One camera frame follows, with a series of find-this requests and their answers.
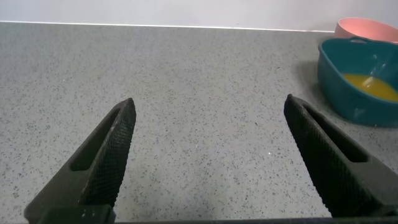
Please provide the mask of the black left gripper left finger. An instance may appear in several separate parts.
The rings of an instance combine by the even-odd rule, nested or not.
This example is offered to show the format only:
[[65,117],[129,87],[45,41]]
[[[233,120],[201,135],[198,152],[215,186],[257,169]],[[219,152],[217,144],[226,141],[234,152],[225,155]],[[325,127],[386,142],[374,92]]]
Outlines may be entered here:
[[114,223],[136,108],[115,105],[24,210],[29,223]]

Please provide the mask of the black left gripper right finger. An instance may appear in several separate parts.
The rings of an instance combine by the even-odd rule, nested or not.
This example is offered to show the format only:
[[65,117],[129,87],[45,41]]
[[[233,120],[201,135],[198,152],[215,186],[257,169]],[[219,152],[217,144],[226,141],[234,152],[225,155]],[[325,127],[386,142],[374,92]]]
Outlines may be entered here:
[[310,178],[333,217],[397,215],[397,174],[306,101],[288,95],[284,116]]

